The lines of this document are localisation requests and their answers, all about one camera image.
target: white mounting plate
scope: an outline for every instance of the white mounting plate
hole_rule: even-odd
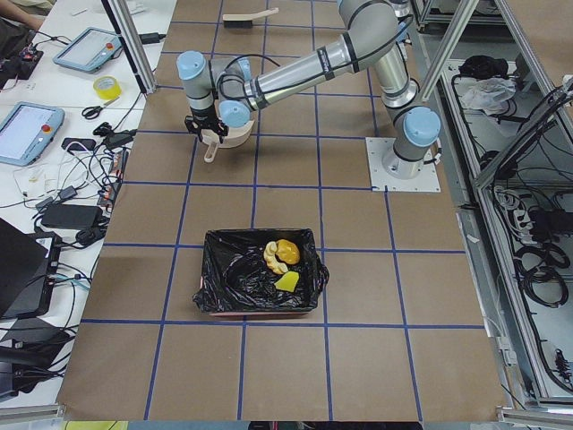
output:
[[[412,179],[398,179],[389,174],[382,166],[382,157],[387,151],[392,151],[396,139],[383,137],[367,137],[368,166],[370,167],[370,183],[373,191],[406,191],[410,193],[439,193],[440,181],[436,174],[436,166],[424,164],[420,174]],[[425,160],[432,159],[428,151]]]

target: black trash bag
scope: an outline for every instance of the black trash bag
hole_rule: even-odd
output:
[[[464,76],[471,76],[478,81],[490,79],[494,76],[508,79],[508,62],[503,58],[491,56],[470,56],[460,67],[459,72]]]
[[[298,247],[301,260],[288,264],[300,278],[295,291],[277,290],[281,278],[263,258],[270,241],[286,239]],[[201,289],[193,302],[202,312],[308,312],[318,305],[329,280],[310,229],[212,230],[205,235]]]

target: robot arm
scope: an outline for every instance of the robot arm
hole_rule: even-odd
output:
[[[201,130],[210,129],[222,140],[228,127],[245,125],[255,110],[343,73],[373,67],[384,94],[382,101],[398,131],[394,145],[397,157],[389,160],[395,165],[393,171],[389,167],[389,172],[396,174],[396,163],[401,162],[410,173],[399,174],[411,175],[415,163],[435,142],[440,120],[425,107],[413,107],[417,85],[408,76],[395,43],[399,34],[397,14],[403,13],[405,6],[407,0],[338,0],[347,30],[336,41],[254,78],[245,58],[207,61],[196,51],[182,53],[177,68],[192,111],[192,116],[185,118],[188,130],[201,138]],[[215,97],[220,100],[219,115]],[[408,121],[412,114],[415,120]],[[410,130],[412,124],[418,129]]]

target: tiled table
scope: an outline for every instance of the tiled table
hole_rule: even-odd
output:
[[[251,30],[220,22],[273,6]],[[494,419],[502,390],[445,178],[439,194],[370,190],[363,138],[393,130],[368,73],[268,107],[211,165],[184,129],[181,51],[285,64],[341,27],[334,1],[179,0],[59,396],[70,418]],[[318,309],[199,313],[208,229],[290,227],[314,231],[329,267]]]

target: yellow tape roll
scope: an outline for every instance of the yellow tape roll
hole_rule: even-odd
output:
[[[117,83],[117,79],[113,76],[102,76],[93,82],[93,89],[97,92],[99,97],[103,100],[112,100],[119,97],[122,89]]]

